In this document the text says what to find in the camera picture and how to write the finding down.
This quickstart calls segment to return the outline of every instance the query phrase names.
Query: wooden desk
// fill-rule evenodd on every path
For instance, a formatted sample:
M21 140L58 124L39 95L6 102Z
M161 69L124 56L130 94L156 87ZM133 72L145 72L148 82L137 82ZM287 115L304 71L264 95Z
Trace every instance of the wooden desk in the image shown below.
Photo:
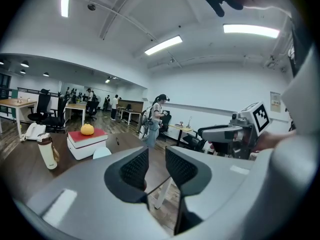
M67 104L65 106L65 110L67 111L67 109L69 110L82 110L82 125L85 124L85 118L86 118L86 105L85 104ZM69 111L69 116L67 116L66 119L66 113L64 112L64 127L66 127L66 122L71 119L71 111Z
M0 166L0 176L11 195L24 203L72 166L93 158L93 156L89 156L77 161L68 149L67 134L50 134L54 147L60 154L60 161L54 170L47 169L38 144L33 140L19 143ZM145 146L145 144L131 133L109 134L106 141L106 147L111 153L141 146ZM149 169L145 175L146 193L150 194L169 179L165 160L165 154L149 148Z
M33 112L36 112L36 107L37 107L37 102L36 101L27 101L25 99L22 99L21 103L18 103L17 98L7 98L7 99L0 99L0 106L8 107L15 109L15 115L16 115L16 124L18 127L18 133L19 137L21 138L21 128L20 128L20 109L29 107L29 106L34 106ZM1 121L0 121L0 134L2 134L2 127L1 127Z
M180 130L180 131L179 131L178 140L176 141L176 146L177 146L177 147L179 147L182 132L184 132L184 133L188 133L188 132L191 132L191 131L193 131L193 130L194 130L194 129L192 129L192 128L187 128L187 127L183 127L183 128L181 128L181 127L175 126L174 124L170 124L169 126L170 126L170 127L173 127L173 128L176 128L176 129L178 129L178 130Z
M122 120L122 115L123 115L124 112L129 114L129 118L128 118L128 121L127 121L128 126L130 125L130 120L131 120L131 115L132 114L139 115L139 120L140 120L141 112L136 112L136 111L133 111L133 110L126 110L126 109L122 109L121 110L121 119L120 120Z

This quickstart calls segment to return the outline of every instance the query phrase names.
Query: book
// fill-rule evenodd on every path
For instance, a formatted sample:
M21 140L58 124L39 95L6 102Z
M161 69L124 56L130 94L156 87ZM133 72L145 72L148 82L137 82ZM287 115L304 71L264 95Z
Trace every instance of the book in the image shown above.
M108 133L99 128L94 128L94 134L83 135L80 131L69 131L68 138L72 145L78 149L108 139Z

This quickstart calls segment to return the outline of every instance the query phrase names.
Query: white shirt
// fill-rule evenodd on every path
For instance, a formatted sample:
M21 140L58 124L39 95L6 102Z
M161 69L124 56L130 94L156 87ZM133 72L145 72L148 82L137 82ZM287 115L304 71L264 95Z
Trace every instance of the white shirt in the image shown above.
M113 98L112 99L112 109L116 110L117 109L117 105L118 105L118 99L117 98Z
M94 94L91 92L89 92L89 95L88 95L88 102L90 102L92 100L92 97L94 96Z
M151 109L151 119L159 122L161 119L155 117L156 111L158 111L159 114L162 114L162 107L159 103L155 103Z

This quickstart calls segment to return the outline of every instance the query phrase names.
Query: white water bottle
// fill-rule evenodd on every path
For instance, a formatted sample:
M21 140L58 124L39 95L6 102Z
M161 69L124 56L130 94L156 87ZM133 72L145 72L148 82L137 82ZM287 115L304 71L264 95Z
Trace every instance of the white water bottle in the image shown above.
M39 134L36 141L46 167L50 170L56 168L58 165L57 162L59 161L59 154L53 146L50 133Z

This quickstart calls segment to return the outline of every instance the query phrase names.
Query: poster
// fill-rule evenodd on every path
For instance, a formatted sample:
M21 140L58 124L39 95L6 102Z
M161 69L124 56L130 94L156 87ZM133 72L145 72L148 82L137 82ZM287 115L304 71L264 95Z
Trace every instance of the poster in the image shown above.
M270 110L281 113L281 94L270 91Z

